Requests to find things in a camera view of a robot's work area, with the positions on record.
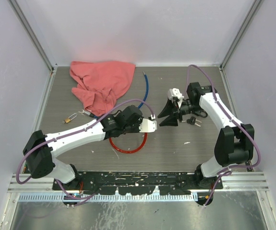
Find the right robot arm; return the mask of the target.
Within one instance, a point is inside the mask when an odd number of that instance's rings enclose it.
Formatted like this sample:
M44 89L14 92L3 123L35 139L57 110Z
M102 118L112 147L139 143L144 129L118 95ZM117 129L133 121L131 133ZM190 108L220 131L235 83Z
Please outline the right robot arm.
M186 92L187 99L179 89L169 89L167 103L158 117L164 118L161 127L176 127L183 116L199 112L206 113L214 122L218 129L214 156L198 165L193 176L197 187L205 189L222 169L252 160L254 128L242 123L227 109L214 87L193 82Z

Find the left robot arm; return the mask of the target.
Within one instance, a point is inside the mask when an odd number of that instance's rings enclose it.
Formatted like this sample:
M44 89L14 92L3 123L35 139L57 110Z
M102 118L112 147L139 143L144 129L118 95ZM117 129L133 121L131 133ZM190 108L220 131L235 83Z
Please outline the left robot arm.
M23 154L32 179L51 177L60 181L68 189L79 187L82 177L72 164L65 164L57 157L79 146L116 138L126 133L138 133L143 121L142 111L127 106L123 111L109 114L102 120L91 122L60 133L45 135L35 131L29 138Z

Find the black keys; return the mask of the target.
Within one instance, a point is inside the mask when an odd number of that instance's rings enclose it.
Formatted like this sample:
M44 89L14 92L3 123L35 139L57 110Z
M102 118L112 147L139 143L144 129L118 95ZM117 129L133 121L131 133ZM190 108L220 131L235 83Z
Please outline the black keys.
M191 116L189 119L186 120L186 123L187 124L190 124L190 125L195 125L195 126L198 126L198 127L201 127L201 121L199 121L196 117L194 116Z

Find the red cable lock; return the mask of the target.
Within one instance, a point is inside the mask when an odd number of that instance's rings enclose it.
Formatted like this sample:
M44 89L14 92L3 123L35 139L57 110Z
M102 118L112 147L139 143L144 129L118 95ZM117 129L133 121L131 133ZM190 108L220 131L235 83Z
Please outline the red cable lock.
M143 149L148 138L147 133L135 134L133 137L110 138L109 143L113 150L123 154L134 154Z

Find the brass padlock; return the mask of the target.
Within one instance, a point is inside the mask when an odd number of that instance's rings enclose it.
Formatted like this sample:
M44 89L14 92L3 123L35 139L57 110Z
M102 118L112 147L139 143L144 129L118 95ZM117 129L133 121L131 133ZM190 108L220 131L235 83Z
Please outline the brass padlock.
M65 119L63 120L63 123L64 123L64 124L68 124L68 123L70 123L73 119L75 119L77 116L78 116L78 114L77 114L77 113L74 113L74 114L70 115L69 117L65 118Z

